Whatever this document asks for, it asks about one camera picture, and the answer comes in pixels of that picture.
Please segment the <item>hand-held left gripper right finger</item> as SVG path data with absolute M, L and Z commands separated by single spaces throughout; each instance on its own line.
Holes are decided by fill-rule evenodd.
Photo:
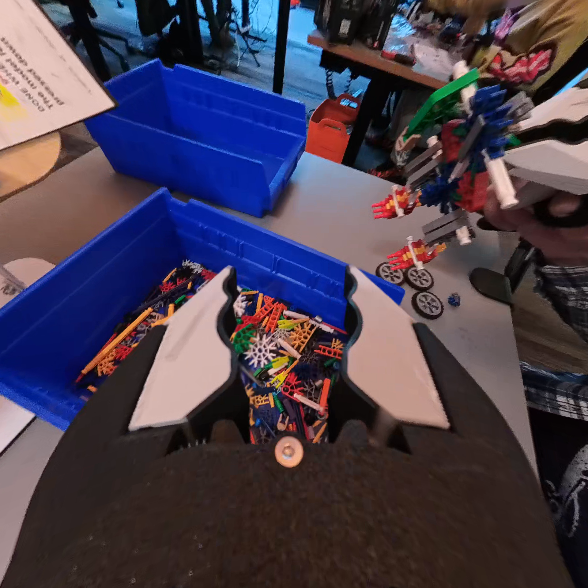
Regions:
M 344 294 L 350 339 L 341 360 L 341 428 L 358 420 L 382 435 L 398 424 L 449 430 L 415 321 L 355 266 L 346 267 Z

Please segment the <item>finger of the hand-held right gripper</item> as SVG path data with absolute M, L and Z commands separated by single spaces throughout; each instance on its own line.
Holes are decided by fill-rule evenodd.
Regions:
M 514 132 L 521 144 L 560 141 L 577 144 L 587 140 L 587 88 L 569 88 L 534 107 Z
M 518 178 L 575 195 L 587 194 L 587 141 L 533 142 L 510 149 L 504 163 Z

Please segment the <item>wooden office desk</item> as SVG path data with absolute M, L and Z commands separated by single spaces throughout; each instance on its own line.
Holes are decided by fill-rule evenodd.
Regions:
M 309 45 L 321 49 L 320 66 L 369 80 L 357 119 L 349 138 L 342 165 L 354 167 L 364 137 L 374 117 L 381 114 L 389 95 L 403 91 L 429 91 L 440 89 L 449 82 L 450 74 L 434 73 L 430 68 L 415 64 L 406 66 L 381 57 L 380 52 L 355 41 L 351 45 L 328 43 L 315 29 L 307 36 Z

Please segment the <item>person's right hand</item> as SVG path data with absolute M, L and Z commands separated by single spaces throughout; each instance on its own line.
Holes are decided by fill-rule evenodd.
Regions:
M 555 197 L 552 208 L 572 209 L 579 197 L 550 189 L 550 198 Z M 536 247 L 545 260 L 545 265 L 587 266 L 587 226 L 577 229 L 557 229 L 543 226 L 531 209 L 502 209 L 493 186 L 487 191 L 483 216 L 486 222 L 498 231 L 515 232 L 519 237 Z

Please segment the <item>office chair with black base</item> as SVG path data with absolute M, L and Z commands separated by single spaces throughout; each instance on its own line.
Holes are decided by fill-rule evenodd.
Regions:
M 513 307 L 513 294 L 533 265 L 538 249 L 525 239 L 519 239 L 503 272 L 488 268 L 474 268 L 469 282 L 474 290 L 485 298 Z

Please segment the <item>orange plastic bin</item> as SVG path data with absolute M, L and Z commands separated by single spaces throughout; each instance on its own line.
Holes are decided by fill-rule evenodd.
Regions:
M 341 164 L 360 105 L 361 98 L 348 93 L 325 99 L 309 119 L 305 151 Z

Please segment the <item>round wooden board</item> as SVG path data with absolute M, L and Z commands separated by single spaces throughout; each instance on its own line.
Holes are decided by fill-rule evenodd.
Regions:
M 56 131 L 1 151 L 1 202 L 47 177 L 61 146 Z

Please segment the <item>blue plastic bin with label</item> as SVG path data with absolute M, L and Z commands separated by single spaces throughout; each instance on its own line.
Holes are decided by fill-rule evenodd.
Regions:
M 345 262 L 161 188 L 1 309 L 1 394 L 66 430 L 82 368 L 186 259 L 343 327 Z

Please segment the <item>person's right forearm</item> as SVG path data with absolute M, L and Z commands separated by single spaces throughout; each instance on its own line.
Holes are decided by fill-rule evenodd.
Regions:
M 587 324 L 587 266 L 536 265 L 534 291 L 569 325 Z

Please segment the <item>empty blue plastic bin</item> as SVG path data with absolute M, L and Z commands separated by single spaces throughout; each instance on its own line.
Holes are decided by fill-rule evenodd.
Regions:
M 113 169 L 253 217 L 270 213 L 305 151 L 302 102 L 155 59 L 106 84 L 85 121 Z

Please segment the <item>green wheeled toy model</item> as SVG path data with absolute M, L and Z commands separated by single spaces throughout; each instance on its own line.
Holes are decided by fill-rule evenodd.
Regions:
M 440 217 L 422 227 L 423 238 L 388 255 L 393 267 L 424 269 L 451 242 L 470 245 L 475 237 L 469 213 L 480 212 L 490 185 L 505 208 L 518 203 L 504 154 L 513 131 L 533 108 L 525 92 L 506 98 L 499 85 L 478 87 L 479 72 L 465 61 L 453 66 L 453 80 L 434 92 L 399 136 L 394 155 L 406 183 L 372 205 L 375 219 L 399 219 L 420 207 L 437 207 Z

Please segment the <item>pile of construction toy pieces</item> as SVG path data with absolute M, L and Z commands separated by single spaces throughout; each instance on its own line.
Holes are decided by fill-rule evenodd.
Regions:
M 163 325 L 214 276 L 189 259 L 173 268 L 123 316 L 81 370 L 75 380 L 80 398 L 87 401 L 152 327 Z M 284 432 L 297 433 L 313 444 L 327 443 L 328 401 L 348 335 L 260 290 L 238 286 L 238 291 L 230 341 L 249 401 L 251 443 L 266 444 Z

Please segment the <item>black floor stand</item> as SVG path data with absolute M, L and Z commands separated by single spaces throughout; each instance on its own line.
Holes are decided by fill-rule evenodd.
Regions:
M 283 92 L 286 51 L 288 46 L 289 15 L 290 1 L 278 1 L 272 91 L 279 95 Z

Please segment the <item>instruction booklet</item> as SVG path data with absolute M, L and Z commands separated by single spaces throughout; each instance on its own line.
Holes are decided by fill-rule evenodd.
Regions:
M 1 1 L 1 151 L 117 107 L 35 1 Z

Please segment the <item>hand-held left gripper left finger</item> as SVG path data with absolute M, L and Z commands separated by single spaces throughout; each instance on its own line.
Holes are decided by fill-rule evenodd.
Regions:
M 221 420 L 241 431 L 240 364 L 231 342 L 237 297 L 236 270 L 225 267 L 167 320 L 130 432 L 187 423 L 211 432 Z

